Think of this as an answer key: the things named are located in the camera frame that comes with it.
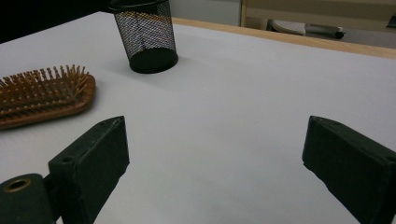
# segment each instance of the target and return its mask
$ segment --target floor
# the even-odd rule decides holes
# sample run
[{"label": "floor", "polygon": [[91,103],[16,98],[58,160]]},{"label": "floor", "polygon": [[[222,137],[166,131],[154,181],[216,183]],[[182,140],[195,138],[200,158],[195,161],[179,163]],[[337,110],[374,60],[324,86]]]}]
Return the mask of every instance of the floor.
[{"label": "floor", "polygon": [[[247,18],[246,27],[261,30],[270,30],[268,20],[256,20]],[[336,28],[324,28],[316,25],[307,25],[305,27],[306,36],[347,43],[370,45],[382,48],[396,49],[396,33],[385,33],[375,31],[364,31],[348,29],[343,27],[344,37],[335,38]]]}]

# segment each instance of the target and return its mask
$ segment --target hairbrush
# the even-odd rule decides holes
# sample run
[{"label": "hairbrush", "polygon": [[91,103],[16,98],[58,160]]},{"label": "hairbrush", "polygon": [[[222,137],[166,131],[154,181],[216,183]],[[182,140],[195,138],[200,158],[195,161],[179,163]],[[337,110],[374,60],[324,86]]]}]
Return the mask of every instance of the hairbrush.
[{"label": "hairbrush", "polygon": [[85,67],[60,66],[0,78],[0,129],[76,114],[92,104],[95,79]]}]

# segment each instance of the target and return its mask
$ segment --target metal screw hole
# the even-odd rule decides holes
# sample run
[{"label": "metal screw hole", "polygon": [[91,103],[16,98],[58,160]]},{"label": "metal screw hole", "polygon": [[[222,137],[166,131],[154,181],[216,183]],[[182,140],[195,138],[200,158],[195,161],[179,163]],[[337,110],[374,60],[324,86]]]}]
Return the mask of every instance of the metal screw hole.
[{"label": "metal screw hole", "polygon": [[7,184],[4,188],[4,192],[13,193],[28,187],[31,183],[30,179],[17,179]]}]

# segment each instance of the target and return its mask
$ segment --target black mesh cup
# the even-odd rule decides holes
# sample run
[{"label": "black mesh cup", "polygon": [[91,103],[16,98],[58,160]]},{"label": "black mesh cup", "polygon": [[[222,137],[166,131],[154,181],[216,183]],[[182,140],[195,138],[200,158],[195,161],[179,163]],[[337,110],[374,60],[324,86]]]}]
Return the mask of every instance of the black mesh cup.
[{"label": "black mesh cup", "polygon": [[168,0],[111,0],[129,66],[137,73],[159,73],[178,60]]}]

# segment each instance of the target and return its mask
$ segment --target hairbrush bristle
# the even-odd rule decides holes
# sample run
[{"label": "hairbrush bristle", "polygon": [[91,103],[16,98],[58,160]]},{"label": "hairbrush bristle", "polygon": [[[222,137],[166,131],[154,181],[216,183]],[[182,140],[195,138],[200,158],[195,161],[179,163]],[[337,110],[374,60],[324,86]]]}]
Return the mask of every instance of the hairbrush bristle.
[{"label": "hairbrush bristle", "polygon": [[0,79],[0,129],[54,119],[87,108],[95,89],[85,67],[28,71]]}]

